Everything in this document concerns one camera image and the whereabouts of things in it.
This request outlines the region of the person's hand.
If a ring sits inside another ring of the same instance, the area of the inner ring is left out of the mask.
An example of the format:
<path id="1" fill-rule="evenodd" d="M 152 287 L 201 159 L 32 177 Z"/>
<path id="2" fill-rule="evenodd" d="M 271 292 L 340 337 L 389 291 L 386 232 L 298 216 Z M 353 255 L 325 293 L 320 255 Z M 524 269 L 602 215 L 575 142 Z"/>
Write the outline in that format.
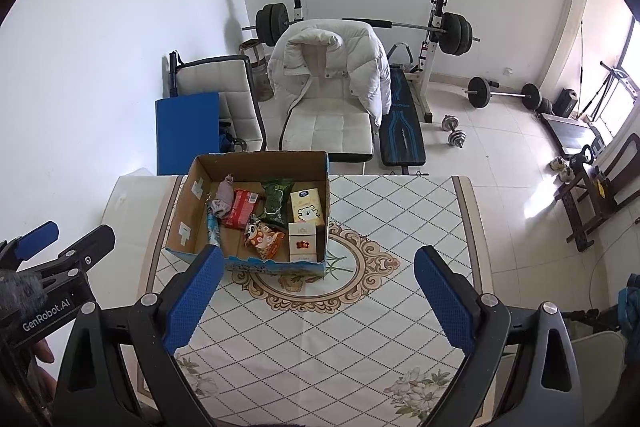
<path id="1" fill-rule="evenodd" d="M 39 340 L 38 343 L 32 346 L 32 354 L 38 361 L 44 364 L 52 364 L 54 362 L 53 352 L 45 339 Z M 47 372 L 47 369 L 44 369 L 40 365 L 36 365 L 36 369 L 39 384 L 47 392 L 48 398 L 52 399 L 55 395 L 56 379 Z"/>

